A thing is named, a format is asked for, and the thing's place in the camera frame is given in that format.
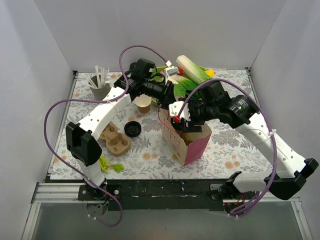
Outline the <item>pink paper cake bag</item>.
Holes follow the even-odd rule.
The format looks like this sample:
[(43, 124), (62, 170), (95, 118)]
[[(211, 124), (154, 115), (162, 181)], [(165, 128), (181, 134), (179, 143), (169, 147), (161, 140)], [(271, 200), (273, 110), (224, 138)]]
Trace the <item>pink paper cake bag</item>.
[(158, 118), (162, 124), (162, 137), (183, 167), (203, 155), (212, 134), (207, 124), (201, 127), (202, 132), (183, 133), (173, 128), (170, 123), (172, 118), (167, 110), (160, 108)]

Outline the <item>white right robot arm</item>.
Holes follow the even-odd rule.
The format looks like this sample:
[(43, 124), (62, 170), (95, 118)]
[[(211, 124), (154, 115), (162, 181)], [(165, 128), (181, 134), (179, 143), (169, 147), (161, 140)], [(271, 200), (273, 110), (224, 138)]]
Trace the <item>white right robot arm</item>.
[(272, 169), (260, 173), (238, 172), (225, 183), (227, 195), (237, 199), (246, 192), (269, 191), (288, 200), (301, 190), (318, 168), (314, 158), (295, 152), (271, 127), (262, 109), (248, 95), (230, 97), (222, 79), (201, 83), (171, 109), (174, 123), (182, 132), (198, 132), (209, 120), (218, 119), (246, 137), (271, 163)]

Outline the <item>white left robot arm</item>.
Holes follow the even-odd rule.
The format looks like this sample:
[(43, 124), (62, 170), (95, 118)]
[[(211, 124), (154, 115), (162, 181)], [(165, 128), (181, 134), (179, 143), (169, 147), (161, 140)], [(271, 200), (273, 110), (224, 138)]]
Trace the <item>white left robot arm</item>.
[(164, 109), (175, 101), (171, 81), (153, 80), (155, 67), (154, 62), (144, 58), (132, 63), (129, 70), (113, 83), (102, 103), (78, 123), (69, 122), (65, 128), (67, 149), (77, 159), (84, 181), (90, 186), (89, 194), (95, 200), (103, 199), (107, 193), (103, 185), (105, 177), (99, 165), (102, 148), (98, 144), (105, 127), (140, 95), (157, 99)]

